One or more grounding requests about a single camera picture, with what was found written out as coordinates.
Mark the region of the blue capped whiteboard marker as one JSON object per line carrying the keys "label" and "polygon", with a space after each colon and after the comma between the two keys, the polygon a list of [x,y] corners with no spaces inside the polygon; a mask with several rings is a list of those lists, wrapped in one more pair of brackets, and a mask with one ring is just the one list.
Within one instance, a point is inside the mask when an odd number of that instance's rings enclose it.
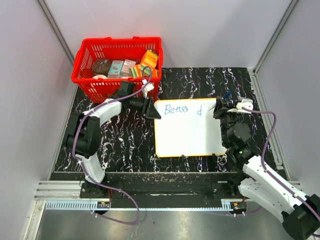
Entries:
{"label": "blue capped whiteboard marker", "polygon": [[221,109],[222,107],[227,107],[229,105],[228,103],[228,98],[232,95],[232,92],[229,91],[227,92],[223,97],[217,97],[216,98],[216,103],[214,105],[212,105],[208,111],[214,110],[214,111],[218,111],[219,109]]}

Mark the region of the white whiteboard with orange frame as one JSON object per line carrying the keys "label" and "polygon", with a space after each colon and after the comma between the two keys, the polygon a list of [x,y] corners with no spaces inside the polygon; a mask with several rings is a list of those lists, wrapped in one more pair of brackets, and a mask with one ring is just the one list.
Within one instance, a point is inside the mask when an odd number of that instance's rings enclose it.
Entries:
{"label": "white whiteboard with orange frame", "polygon": [[215,98],[158,100],[154,120],[155,153],[160,158],[224,155]]}

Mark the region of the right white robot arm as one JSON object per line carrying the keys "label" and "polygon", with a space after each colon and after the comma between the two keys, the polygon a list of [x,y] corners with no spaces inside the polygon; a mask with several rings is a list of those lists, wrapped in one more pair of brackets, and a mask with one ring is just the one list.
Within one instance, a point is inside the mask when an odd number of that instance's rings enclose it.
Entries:
{"label": "right white robot arm", "polygon": [[253,101],[241,97],[232,103],[216,97],[213,118],[220,121],[221,142],[237,174],[227,181],[227,192],[233,198],[251,199],[275,216],[294,240],[316,237],[320,228],[320,198],[297,189],[258,154],[249,126],[238,120],[238,114],[252,114]]}

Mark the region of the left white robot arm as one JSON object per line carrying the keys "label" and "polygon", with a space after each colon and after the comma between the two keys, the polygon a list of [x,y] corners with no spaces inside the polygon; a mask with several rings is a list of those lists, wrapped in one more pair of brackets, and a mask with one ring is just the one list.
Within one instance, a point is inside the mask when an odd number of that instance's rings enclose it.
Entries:
{"label": "left white robot arm", "polygon": [[135,88],[135,83],[123,81],[119,89],[104,102],[87,111],[74,111],[69,117],[62,144],[79,162],[86,181],[92,183],[91,192],[98,198],[106,196],[109,190],[103,182],[105,171],[98,158],[101,127],[127,109],[139,111],[148,119],[161,119],[153,98],[148,97],[154,85],[143,79],[141,89],[134,91]]}

